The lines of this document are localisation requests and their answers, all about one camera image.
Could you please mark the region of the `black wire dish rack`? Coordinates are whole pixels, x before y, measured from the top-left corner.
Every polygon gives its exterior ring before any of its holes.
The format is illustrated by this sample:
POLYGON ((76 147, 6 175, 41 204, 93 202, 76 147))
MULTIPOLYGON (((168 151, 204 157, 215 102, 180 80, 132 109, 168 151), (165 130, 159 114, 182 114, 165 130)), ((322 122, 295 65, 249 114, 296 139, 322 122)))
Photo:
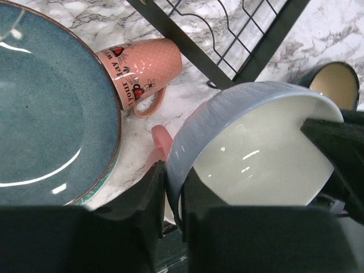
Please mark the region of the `black wire dish rack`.
POLYGON ((254 81, 308 1, 129 1, 207 77, 226 89, 254 81))

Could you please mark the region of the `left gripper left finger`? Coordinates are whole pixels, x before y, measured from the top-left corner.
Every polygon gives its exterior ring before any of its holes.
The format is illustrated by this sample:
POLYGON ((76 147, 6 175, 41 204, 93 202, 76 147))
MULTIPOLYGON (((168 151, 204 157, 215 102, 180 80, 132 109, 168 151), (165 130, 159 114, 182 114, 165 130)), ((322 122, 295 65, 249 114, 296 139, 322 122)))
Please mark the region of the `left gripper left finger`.
POLYGON ((163 236, 164 162, 94 211, 1 207, 2 272, 154 272, 163 236))

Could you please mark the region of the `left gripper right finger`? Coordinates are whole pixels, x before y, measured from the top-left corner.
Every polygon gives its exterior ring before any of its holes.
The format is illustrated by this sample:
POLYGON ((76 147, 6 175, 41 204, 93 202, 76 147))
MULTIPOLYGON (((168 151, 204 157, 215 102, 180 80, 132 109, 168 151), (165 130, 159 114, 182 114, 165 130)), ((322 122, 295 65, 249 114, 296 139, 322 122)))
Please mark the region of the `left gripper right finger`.
MULTIPOLYGON (((363 222, 363 119, 309 119, 302 132, 334 164, 346 215, 363 222)), ((362 272, 339 215, 317 206, 229 206, 190 171, 183 189, 189 272, 362 272)))

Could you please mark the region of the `white bowl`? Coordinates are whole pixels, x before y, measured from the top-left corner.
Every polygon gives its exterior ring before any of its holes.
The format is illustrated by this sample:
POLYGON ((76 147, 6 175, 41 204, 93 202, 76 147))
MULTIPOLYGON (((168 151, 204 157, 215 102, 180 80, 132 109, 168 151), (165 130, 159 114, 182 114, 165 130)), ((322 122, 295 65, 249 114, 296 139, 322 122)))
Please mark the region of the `white bowl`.
POLYGON ((168 155, 167 197, 183 223, 191 170, 229 205, 308 205, 333 173, 301 132, 308 118, 343 122, 328 97, 286 82, 246 82, 218 92, 183 123, 168 155))

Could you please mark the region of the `printed salmon coffee mug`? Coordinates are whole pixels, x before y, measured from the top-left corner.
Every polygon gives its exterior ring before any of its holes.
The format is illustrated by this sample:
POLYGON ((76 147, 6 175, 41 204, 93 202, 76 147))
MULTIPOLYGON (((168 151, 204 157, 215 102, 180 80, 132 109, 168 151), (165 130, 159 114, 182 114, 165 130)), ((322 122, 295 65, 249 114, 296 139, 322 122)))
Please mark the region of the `printed salmon coffee mug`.
POLYGON ((96 53, 119 94, 122 109, 138 118, 157 111, 167 85, 182 70, 181 52, 167 38, 115 45, 96 53))

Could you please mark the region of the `plain pink mug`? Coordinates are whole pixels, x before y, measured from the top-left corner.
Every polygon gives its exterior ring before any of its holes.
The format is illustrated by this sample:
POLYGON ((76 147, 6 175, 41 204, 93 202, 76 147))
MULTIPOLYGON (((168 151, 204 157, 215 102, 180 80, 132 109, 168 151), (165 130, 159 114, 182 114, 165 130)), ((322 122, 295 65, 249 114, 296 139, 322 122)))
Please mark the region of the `plain pink mug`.
MULTIPOLYGON (((147 172, 150 167, 158 161, 167 161, 169 151, 172 146, 172 138, 167 129, 162 125, 156 125, 151 129, 151 136, 154 143, 154 149, 150 152, 144 171, 147 172)), ((167 180, 165 182, 165 204, 164 204, 164 220, 169 224, 175 225, 174 215, 167 198, 167 180)))

